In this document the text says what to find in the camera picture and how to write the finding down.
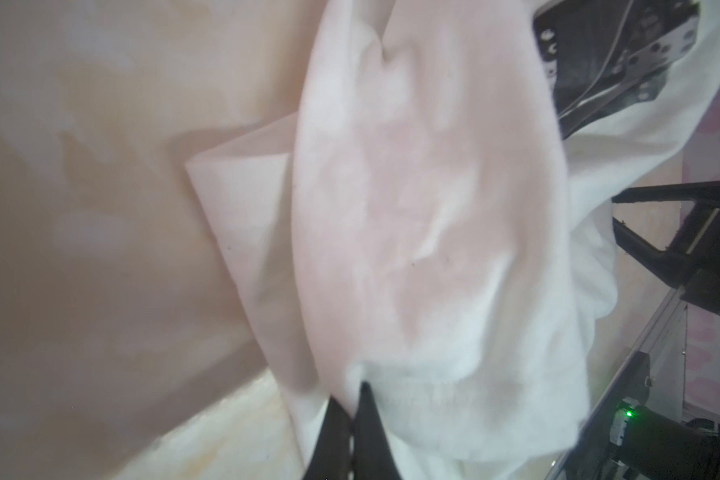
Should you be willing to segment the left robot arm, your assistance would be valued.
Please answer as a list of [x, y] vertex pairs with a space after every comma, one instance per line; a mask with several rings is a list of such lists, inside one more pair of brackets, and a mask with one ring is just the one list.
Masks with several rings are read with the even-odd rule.
[[293, 160], [292, 240], [320, 379], [368, 383], [453, 461], [570, 446], [615, 301], [609, 201], [697, 121], [590, 105], [662, 33], [641, 1], [332, 1]]

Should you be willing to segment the white patterned garment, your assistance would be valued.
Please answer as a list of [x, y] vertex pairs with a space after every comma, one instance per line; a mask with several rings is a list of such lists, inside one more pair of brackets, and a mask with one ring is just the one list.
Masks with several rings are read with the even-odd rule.
[[407, 479], [573, 447], [612, 198], [720, 86], [720, 1], [652, 101], [561, 134], [537, 1], [330, 1], [298, 110], [187, 169], [304, 461], [368, 383]]

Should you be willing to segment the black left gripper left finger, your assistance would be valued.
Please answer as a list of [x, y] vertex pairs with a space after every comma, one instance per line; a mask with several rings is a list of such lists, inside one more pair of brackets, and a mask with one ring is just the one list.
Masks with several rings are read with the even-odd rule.
[[348, 480], [352, 472], [352, 417], [331, 398], [303, 480]]

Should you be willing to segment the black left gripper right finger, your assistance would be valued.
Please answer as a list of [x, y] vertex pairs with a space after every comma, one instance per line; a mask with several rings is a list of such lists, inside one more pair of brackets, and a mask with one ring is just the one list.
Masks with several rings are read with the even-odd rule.
[[353, 423], [355, 480], [401, 480], [372, 388], [364, 382]]

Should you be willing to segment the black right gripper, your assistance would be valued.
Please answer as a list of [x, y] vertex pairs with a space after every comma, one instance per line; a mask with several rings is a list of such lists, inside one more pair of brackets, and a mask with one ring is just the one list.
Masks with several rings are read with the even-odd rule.
[[688, 201], [693, 204], [672, 249], [660, 250], [624, 222], [612, 221], [616, 244], [689, 304], [720, 316], [720, 181], [626, 189], [613, 203]]

